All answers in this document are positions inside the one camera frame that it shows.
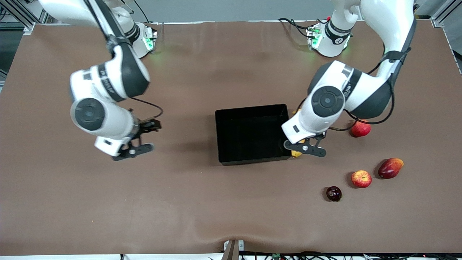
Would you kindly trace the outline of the yellow banana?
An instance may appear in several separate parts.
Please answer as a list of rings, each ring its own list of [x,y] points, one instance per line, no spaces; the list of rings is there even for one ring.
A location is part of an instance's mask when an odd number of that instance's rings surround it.
[[[297,109],[297,110],[293,110],[293,111],[292,111],[292,115],[295,115],[298,111],[300,111],[300,108]],[[292,158],[297,158],[297,157],[299,157],[300,155],[302,155],[302,153],[300,153],[300,152],[298,152],[298,151],[294,151],[294,150],[291,151],[291,156],[292,156]]]

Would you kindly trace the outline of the black plastic box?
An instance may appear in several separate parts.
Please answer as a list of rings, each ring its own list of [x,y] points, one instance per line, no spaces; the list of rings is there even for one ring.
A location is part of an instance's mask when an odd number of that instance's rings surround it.
[[[283,161],[291,158],[282,124],[286,104],[215,111],[218,161],[224,166]]]

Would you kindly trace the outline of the red yellow apple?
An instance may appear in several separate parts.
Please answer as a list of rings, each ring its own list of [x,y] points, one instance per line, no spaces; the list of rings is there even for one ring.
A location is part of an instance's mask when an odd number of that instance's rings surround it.
[[[365,170],[358,170],[351,174],[352,184],[357,188],[367,188],[372,183],[372,176]]]

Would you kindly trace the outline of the red pomegranate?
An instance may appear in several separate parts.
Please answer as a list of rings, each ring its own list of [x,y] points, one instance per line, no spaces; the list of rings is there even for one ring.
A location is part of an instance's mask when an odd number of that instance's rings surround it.
[[[350,133],[355,138],[361,138],[368,135],[371,132],[371,125],[367,123],[361,123],[356,121],[353,127],[350,129]]]

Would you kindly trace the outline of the dark purple plum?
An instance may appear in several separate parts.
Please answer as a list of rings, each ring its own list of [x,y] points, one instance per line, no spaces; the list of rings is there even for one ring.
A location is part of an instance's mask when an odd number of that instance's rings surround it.
[[[342,191],[337,186],[331,186],[326,189],[326,196],[332,202],[339,202],[342,198]]]

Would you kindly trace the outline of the brown table cover mat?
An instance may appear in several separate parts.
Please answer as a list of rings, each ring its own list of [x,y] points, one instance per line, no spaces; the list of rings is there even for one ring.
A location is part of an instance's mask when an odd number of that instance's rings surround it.
[[[393,115],[327,154],[218,161],[216,110],[304,98],[329,61],[280,22],[158,26],[142,99],[164,109],[155,151],[119,162],[70,119],[69,76],[109,59],[97,28],[38,25],[0,94],[0,255],[462,253],[462,76],[443,29],[417,23]],[[378,175],[389,158],[404,166]],[[357,188],[351,174],[372,176]],[[342,191],[339,202],[326,189]]]

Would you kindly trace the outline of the red yellow mango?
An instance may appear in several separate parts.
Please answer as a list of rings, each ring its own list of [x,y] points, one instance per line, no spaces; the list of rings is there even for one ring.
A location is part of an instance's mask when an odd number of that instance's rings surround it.
[[[404,162],[400,158],[386,159],[378,169],[378,175],[382,179],[392,179],[399,174],[399,171],[404,166]]]

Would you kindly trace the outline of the grey metal mount bracket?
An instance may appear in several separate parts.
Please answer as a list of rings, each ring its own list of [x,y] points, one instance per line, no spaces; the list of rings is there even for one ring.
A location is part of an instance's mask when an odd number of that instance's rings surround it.
[[[244,240],[228,240],[224,243],[224,254],[221,260],[245,260]]]

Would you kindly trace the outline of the aluminium frame profile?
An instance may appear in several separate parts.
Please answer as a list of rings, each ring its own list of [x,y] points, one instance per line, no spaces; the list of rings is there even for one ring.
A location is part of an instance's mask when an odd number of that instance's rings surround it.
[[[38,0],[0,0],[0,32],[31,32],[48,22],[48,13]]]
[[[427,19],[434,28],[444,26],[444,20],[462,7],[462,0],[414,0],[414,14],[418,19]]]

